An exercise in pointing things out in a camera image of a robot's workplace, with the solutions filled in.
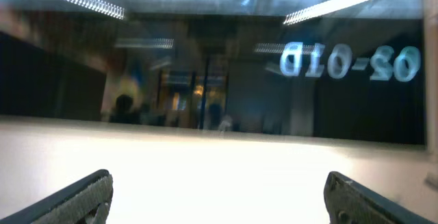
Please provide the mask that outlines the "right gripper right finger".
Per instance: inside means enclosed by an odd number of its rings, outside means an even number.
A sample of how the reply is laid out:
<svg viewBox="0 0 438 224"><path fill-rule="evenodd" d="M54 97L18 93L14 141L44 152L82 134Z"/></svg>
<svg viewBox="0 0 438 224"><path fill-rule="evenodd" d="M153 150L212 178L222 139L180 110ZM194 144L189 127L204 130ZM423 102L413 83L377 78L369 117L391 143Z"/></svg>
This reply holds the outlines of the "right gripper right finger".
<svg viewBox="0 0 438 224"><path fill-rule="evenodd" d="M331 224L434 224L337 171L328 174L324 203Z"/></svg>

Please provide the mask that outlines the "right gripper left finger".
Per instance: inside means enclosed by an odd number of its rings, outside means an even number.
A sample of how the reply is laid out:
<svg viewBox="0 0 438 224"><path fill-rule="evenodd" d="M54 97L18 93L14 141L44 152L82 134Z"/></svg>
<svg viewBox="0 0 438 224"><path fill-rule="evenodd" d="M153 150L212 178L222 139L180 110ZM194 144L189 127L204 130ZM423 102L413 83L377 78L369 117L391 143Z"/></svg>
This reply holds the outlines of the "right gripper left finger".
<svg viewBox="0 0 438 224"><path fill-rule="evenodd" d="M3 219L1 224L105 224L113 177L100 169Z"/></svg>

